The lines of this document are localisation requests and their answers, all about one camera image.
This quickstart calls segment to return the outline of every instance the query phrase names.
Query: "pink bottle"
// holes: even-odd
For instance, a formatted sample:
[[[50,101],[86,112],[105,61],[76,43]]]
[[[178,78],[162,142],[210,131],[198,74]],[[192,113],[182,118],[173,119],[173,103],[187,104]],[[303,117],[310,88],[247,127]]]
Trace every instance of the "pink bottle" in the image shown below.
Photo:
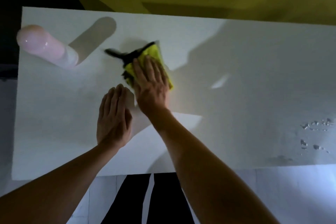
[[[50,35],[38,25],[20,29],[17,43],[26,52],[39,56],[62,68],[72,68],[78,63],[78,53]]]

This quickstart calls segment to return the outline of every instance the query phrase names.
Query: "tiled floor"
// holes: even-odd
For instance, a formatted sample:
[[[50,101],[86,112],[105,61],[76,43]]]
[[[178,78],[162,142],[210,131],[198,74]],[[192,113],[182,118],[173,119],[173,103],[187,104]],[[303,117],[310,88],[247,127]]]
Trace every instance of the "tiled floor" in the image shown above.
[[[0,81],[0,195],[28,182],[11,180],[15,93],[15,80]],[[336,223],[336,165],[236,172],[282,224]],[[99,224],[124,178],[95,178],[68,224]],[[152,176],[143,203],[142,223],[146,223],[153,185]]]

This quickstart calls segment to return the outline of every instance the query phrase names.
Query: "person's right hand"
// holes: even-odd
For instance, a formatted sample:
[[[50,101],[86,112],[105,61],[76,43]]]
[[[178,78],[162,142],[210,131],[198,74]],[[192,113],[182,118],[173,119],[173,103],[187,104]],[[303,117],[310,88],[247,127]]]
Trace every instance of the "person's right hand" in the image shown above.
[[[145,68],[140,67],[137,59],[133,60],[137,79],[134,81],[136,100],[141,111],[146,115],[162,109],[168,109],[169,80],[162,65],[146,55]]]

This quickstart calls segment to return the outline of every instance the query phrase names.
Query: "black pants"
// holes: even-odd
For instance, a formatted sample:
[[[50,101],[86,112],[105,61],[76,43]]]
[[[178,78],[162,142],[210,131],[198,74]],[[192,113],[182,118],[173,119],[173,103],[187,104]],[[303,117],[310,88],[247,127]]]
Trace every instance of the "black pants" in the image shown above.
[[[128,175],[101,224],[141,224],[142,204],[150,174]],[[147,224],[194,224],[176,173],[154,174]]]

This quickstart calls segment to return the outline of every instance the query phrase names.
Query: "microfiber towel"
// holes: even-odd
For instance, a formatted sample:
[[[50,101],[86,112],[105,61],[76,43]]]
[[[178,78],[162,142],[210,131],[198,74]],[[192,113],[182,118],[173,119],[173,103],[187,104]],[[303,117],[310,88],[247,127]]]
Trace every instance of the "microfiber towel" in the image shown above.
[[[126,83],[132,88],[134,87],[134,79],[137,79],[133,69],[133,59],[138,59],[140,66],[144,68],[145,56],[149,55],[157,60],[163,67],[162,56],[155,42],[146,44],[144,47],[130,53],[119,53],[113,49],[106,49],[105,53],[110,56],[119,58],[124,62],[123,68],[125,71],[122,73],[122,76],[124,77]],[[173,88],[173,84],[171,83],[170,79],[169,88]]]

